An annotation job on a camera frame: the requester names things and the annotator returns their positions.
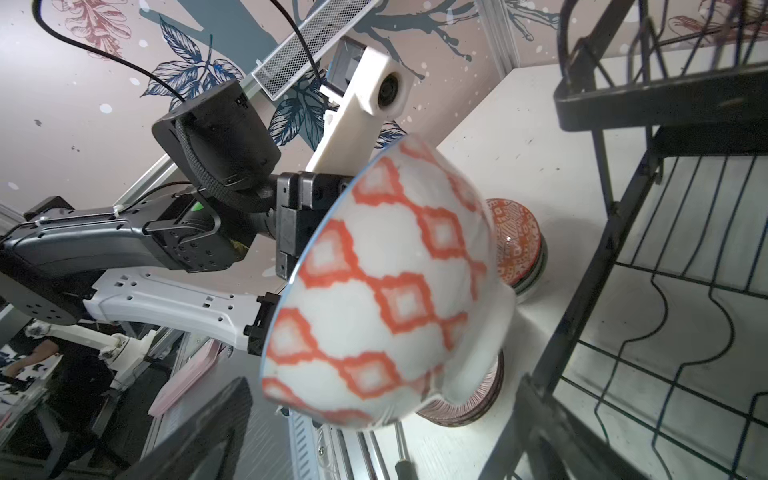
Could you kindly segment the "white red patterned bowl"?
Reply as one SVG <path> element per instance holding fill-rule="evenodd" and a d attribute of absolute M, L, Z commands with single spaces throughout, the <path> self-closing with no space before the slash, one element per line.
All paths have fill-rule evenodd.
<path fill-rule="evenodd" d="M 390 144 L 344 190 L 276 307 L 260 386 L 278 405 L 352 429 L 467 402 L 512 323 L 492 214 L 420 136 Z"/>

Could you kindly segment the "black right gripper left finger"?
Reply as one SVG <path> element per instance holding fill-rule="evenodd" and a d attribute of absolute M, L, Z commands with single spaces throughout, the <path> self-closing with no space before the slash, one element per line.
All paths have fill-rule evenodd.
<path fill-rule="evenodd" d="M 230 382 L 120 479 L 232 479 L 252 408 L 245 378 Z"/>

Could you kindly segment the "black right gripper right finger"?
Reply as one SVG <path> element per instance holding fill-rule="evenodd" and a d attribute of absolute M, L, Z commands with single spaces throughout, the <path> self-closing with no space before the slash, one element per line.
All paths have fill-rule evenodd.
<path fill-rule="evenodd" d="M 645 477 L 559 401 L 540 393 L 528 375 L 519 383 L 509 421 L 479 477 L 504 479 L 523 457 L 535 479 Z"/>

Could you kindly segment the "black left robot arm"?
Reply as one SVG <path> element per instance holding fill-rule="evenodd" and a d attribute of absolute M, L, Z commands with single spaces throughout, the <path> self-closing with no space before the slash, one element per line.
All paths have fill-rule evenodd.
<path fill-rule="evenodd" d="M 59 196 L 1 239 L 1 297 L 58 325 L 87 317 L 107 271 L 156 267 L 216 272 L 242 261 L 258 236 L 276 243 L 287 278 L 350 178 L 276 174 L 280 152 L 237 81 L 216 86 L 153 124 L 183 173 L 125 206 L 78 210 Z"/>

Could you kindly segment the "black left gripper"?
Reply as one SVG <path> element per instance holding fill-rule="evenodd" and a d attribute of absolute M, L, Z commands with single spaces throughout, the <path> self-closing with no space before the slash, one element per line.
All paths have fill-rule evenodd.
<path fill-rule="evenodd" d="M 289 280 L 314 232 L 352 177 L 283 173 L 276 180 L 276 274 Z"/>

